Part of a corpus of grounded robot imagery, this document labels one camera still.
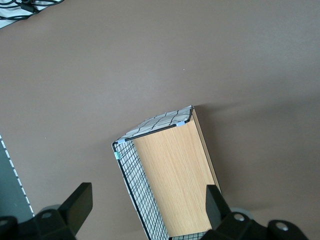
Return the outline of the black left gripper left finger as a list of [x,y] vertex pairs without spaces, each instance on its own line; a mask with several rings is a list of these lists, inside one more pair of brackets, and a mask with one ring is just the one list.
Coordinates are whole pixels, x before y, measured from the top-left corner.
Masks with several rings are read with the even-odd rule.
[[93,188],[91,182],[82,182],[58,208],[64,223],[74,236],[77,235],[93,209]]

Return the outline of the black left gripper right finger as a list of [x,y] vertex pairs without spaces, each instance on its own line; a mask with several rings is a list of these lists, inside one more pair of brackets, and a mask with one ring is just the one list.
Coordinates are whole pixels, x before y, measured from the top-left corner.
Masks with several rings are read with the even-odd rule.
[[205,210],[213,230],[232,212],[216,185],[206,186]]

